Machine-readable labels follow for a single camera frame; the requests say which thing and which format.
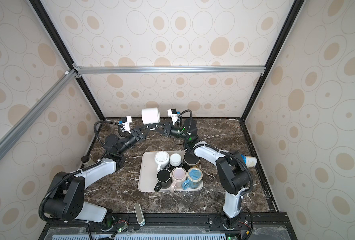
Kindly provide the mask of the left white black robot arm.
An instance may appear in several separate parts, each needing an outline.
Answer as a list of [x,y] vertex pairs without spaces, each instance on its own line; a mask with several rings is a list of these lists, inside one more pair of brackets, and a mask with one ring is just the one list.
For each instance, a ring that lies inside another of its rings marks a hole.
[[103,157],[89,167],[56,174],[39,205],[39,217],[45,222],[77,220],[110,228],[113,222],[111,210],[85,202],[85,189],[120,169],[125,162],[124,152],[144,140],[154,127],[155,124],[143,125],[128,130],[126,137],[111,134],[104,140],[96,134],[96,140],[105,150]]

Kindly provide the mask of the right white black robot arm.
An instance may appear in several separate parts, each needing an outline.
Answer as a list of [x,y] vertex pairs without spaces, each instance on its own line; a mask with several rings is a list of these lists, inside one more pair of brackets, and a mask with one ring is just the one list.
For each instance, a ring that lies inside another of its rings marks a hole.
[[253,190],[253,177],[250,168],[257,164],[257,158],[245,156],[238,151],[220,150],[207,144],[197,135],[196,122],[190,117],[181,124],[179,114],[171,115],[172,122],[151,123],[150,130],[183,139],[183,147],[188,154],[194,154],[216,166],[220,183],[225,189],[225,201],[220,213],[220,219],[226,229],[235,228],[241,207],[243,195]]

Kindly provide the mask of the white mug red inside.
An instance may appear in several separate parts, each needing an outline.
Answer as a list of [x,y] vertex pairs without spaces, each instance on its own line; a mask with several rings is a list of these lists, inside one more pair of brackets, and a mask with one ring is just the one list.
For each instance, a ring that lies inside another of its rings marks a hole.
[[160,122],[159,109],[158,108],[142,109],[141,118],[144,125],[159,123]]

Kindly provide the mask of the black mug white rim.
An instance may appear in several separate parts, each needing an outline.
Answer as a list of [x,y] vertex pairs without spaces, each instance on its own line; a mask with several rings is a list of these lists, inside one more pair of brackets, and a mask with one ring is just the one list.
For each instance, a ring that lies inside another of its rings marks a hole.
[[171,172],[168,169],[161,169],[156,174],[157,184],[154,187],[155,192],[161,189],[168,189],[172,184]]

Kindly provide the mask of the white ribbed mug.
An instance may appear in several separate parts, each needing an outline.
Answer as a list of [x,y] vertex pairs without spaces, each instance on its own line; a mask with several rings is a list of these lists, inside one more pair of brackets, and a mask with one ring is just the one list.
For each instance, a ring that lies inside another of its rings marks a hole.
[[157,165],[157,171],[164,169],[169,164],[169,153],[165,151],[157,152],[154,156],[154,161]]

